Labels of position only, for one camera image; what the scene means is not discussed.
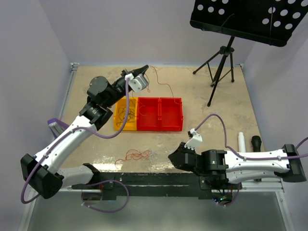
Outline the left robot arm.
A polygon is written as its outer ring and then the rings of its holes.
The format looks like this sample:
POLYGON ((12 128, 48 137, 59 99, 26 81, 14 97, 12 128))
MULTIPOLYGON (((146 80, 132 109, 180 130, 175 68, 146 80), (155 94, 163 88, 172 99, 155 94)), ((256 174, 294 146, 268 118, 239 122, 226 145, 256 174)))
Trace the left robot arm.
POLYGON ((111 107, 120 99, 129 103, 129 92, 140 92, 149 82, 145 73, 149 66, 128 71, 113 84, 103 76, 94 77, 87 90, 87 103, 68 128, 46 148, 34 156, 25 154, 21 158, 21 169, 25 185, 30 185, 44 199, 53 197, 61 188, 84 184, 89 189, 100 183, 100 172, 91 164, 74 168, 62 168, 70 154, 112 117, 111 107))

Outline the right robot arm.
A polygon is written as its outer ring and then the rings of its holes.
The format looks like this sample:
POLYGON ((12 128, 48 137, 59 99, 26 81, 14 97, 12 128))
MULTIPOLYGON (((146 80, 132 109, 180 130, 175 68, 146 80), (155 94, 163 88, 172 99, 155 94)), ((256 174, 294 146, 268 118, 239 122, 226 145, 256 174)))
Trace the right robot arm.
POLYGON ((168 158, 176 169, 192 172, 220 189, 262 178, 280 178, 288 183, 307 180, 297 149, 292 144, 269 152, 235 154, 212 149, 197 154, 182 142, 168 158))

